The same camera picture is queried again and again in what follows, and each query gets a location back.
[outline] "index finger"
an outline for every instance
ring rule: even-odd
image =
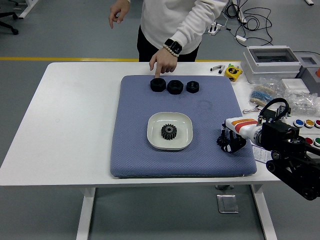
[[[160,78],[161,69],[162,69],[162,66],[160,66],[160,64],[156,63],[154,78]]]
[[[114,18],[115,18],[115,15],[114,15],[112,12],[110,12],[110,15],[109,15],[109,25],[110,25],[111,29],[114,28]]]

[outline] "black gear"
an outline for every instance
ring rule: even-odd
[[[165,124],[161,128],[161,136],[166,140],[172,140],[177,136],[177,128],[173,124]]]

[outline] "gray floor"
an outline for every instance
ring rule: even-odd
[[[125,21],[111,30],[108,15],[112,2],[40,0],[25,19],[3,18],[19,35],[0,27],[0,57],[136,59],[143,1],[132,0]],[[314,3],[249,0],[245,9],[272,10],[269,33],[274,45],[319,52],[320,1]],[[15,6],[0,0],[0,7],[7,12]],[[228,20],[227,26],[232,33],[238,28],[234,20]],[[247,33],[246,37],[250,36],[268,39],[265,31]],[[249,45],[261,43],[253,39]],[[242,60],[243,51],[224,29],[216,36],[203,36],[198,59]],[[0,61],[0,164],[49,63]],[[319,239],[319,199],[304,200],[283,183],[266,185],[264,192],[279,240]],[[262,239],[248,186],[236,187],[234,193],[239,196],[240,215],[218,218],[213,187],[99,189],[90,239]],[[0,239],[75,239],[82,200],[77,189],[0,188]]]

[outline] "white label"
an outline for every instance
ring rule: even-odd
[[[256,145],[252,145],[252,150],[254,159],[258,162],[266,163],[267,161],[272,160],[270,151]]]

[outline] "white plate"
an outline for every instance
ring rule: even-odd
[[[161,136],[161,128],[165,124],[173,124],[176,127],[174,139],[166,140]],[[179,112],[158,112],[150,117],[146,136],[157,149],[181,150],[192,141],[192,122],[188,116]]]

